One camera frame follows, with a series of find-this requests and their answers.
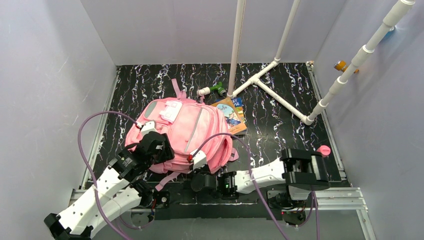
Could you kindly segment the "pink student backpack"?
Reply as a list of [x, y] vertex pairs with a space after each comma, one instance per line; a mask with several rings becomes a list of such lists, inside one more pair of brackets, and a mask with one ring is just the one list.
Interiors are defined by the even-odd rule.
[[154, 173], [167, 175], [156, 185], [157, 191], [178, 175], [188, 174], [193, 157], [205, 156], [213, 174], [239, 158], [224, 113], [215, 106], [187, 98], [178, 81], [171, 81], [176, 97], [152, 100], [136, 120], [140, 125], [153, 121], [154, 129], [167, 134], [174, 150], [174, 159], [150, 167]]

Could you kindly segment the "blue storey house book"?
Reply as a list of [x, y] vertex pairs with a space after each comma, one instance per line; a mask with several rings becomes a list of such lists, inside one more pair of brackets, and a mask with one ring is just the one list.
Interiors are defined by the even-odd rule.
[[240, 123], [245, 123], [244, 117], [244, 109], [242, 99], [240, 97], [236, 97], [231, 99], [233, 107], [228, 103], [221, 103], [224, 100], [216, 101], [216, 103], [212, 104], [213, 107], [217, 107], [220, 111], [223, 112], [225, 121], [228, 127], [234, 127]]

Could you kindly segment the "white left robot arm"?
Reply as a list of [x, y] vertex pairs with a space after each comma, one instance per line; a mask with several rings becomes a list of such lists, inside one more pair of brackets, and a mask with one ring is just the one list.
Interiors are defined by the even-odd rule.
[[90, 240], [123, 212], [137, 206], [155, 205], [160, 195], [139, 176], [152, 165], [174, 157], [165, 133], [151, 131], [139, 142], [129, 144], [74, 203], [44, 219], [52, 237], [55, 240]]

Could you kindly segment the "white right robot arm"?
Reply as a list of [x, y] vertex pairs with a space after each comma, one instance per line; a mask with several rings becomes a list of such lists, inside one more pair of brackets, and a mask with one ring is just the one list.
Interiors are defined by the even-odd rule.
[[256, 189], [272, 185], [287, 186], [290, 200], [306, 200], [311, 191], [330, 187], [324, 158], [331, 149], [322, 145], [317, 151], [288, 148], [276, 160], [251, 170], [237, 170], [212, 174], [202, 152], [194, 156], [193, 177], [190, 187], [194, 192], [207, 192], [215, 198], [236, 200]]

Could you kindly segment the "orange Othello book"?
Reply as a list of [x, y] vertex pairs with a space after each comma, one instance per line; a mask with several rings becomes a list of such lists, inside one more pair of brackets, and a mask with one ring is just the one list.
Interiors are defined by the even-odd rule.
[[227, 97], [216, 101], [211, 106], [218, 108], [223, 113], [224, 120], [231, 134], [242, 136], [247, 133], [243, 104], [239, 97]]

